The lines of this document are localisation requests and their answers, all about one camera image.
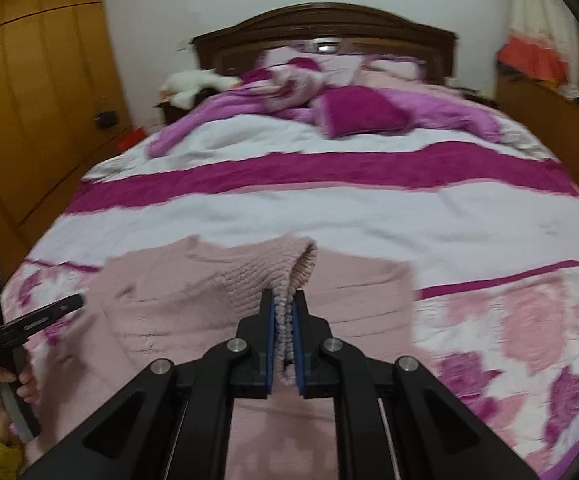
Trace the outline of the wooden wardrobe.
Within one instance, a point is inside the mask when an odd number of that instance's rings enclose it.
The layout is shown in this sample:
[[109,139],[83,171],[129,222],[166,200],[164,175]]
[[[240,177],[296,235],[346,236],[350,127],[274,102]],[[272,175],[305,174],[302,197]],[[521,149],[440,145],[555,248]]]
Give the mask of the wooden wardrobe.
[[0,0],[4,276],[131,128],[104,0]]

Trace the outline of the pink knitted sweater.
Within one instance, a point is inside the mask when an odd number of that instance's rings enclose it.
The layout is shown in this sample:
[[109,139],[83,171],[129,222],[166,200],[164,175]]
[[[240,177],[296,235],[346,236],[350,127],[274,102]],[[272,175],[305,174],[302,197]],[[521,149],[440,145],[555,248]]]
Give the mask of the pink knitted sweater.
[[69,327],[69,348],[119,386],[157,358],[192,361],[233,336],[266,289],[276,315],[274,365],[285,384],[296,379],[291,300],[299,290],[311,314],[367,356],[392,360],[412,347],[408,263],[330,252],[286,235],[231,248],[190,236],[108,261]]

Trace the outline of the magenta square pillow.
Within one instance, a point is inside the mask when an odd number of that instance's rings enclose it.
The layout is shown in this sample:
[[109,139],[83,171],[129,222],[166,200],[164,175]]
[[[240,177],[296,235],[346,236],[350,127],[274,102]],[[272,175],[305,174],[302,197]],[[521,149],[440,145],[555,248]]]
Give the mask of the magenta square pillow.
[[324,91],[311,102],[315,124],[330,139],[359,133],[398,132],[412,125],[412,115],[377,90],[363,86]]

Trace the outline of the crumpled pink purple blanket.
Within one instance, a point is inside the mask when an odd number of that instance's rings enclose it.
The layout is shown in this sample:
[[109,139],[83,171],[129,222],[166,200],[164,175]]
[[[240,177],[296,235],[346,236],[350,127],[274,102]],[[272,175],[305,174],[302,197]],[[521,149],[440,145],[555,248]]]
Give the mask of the crumpled pink purple blanket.
[[317,127],[322,133],[315,124],[311,102],[326,90],[348,86],[377,90],[390,102],[411,113],[409,129],[387,133],[406,133],[416,128],[447,129],[472,133],[492,143],[500,143],[503,139],[495,114],[486,107],[468,103],[460,96],[449,96],[445,91],[435,93],[425,87],[418,89],[411,84],[395,88],[380,87],[375,82],[332,84],[331,76],[323,64],[308,54],[294,55],[284,63],[257,67],[245,74],[239,86],[209,96],[178,122],[163,128],[153,136],[146,154],[151,158],[163,157],[202,125],[240,115],[303,122]]

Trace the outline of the wooden side cabinet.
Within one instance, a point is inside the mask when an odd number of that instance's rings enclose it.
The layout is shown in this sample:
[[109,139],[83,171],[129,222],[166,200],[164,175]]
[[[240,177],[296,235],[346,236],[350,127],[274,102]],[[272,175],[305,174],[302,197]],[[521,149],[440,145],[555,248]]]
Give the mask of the wooden side cabinet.
[[495,100],[562,163],[579,188],[579,105],[518,74],[499,74]]

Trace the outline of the white magenta striped bedspread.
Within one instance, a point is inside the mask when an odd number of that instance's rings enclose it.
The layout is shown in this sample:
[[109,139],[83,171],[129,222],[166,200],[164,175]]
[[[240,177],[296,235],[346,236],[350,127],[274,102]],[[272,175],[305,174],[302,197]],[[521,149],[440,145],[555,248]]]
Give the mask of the white magenta striped bedspread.
[[[411,266],[416,356],[544,479],[579,452],[579,188],[524,126],[357,134],[240,115],[167,155],[145,140],[93,167],[5,285],[7,320],[81,292],[130,252],[309,237]],[[33,336],[38,460],[122,388],[74,355],[80,311]]]

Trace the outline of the floral curtain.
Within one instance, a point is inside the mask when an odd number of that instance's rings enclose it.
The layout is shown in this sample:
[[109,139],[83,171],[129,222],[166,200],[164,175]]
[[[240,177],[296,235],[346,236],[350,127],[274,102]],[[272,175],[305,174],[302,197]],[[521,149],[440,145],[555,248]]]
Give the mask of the floral curtain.
[[498,61],[579,96],[579,23],[564,0],[512,0],[509,36]]

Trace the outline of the white plush toy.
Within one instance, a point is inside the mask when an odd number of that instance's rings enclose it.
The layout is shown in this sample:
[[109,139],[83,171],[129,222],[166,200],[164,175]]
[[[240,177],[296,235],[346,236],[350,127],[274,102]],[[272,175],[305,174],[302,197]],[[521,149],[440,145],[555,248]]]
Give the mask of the white plush toy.
[[222,76],[213,70],[183,70],[170,74],[160,87],[160,101],[192,110],[198,93],[212,89],[219,93],[228,91],[242,84],[239,77]]

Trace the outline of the dark wooden headboard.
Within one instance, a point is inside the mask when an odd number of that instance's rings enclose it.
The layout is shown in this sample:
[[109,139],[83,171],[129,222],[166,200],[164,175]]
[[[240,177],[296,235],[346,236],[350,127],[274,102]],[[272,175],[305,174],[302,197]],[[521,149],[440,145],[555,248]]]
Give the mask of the dark wooden headboard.
[[425,80],[442,84],[454,75],[457,35],[386,11],[339,2],[299,3],[258,14],[191,40],[198,65],[236,76],[267,50],[284,46],[334,47],[344,54],[413,56]]

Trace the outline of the pale pink pillow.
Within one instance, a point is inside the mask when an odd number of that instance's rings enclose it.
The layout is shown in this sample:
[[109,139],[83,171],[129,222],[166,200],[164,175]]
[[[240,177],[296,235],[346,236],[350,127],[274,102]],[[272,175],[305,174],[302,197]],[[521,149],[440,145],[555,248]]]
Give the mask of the pale pink pillow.
[[413,56],[372,55],[364,60],[364,66],[405,80],[422,81],[426,75],[426,63]]

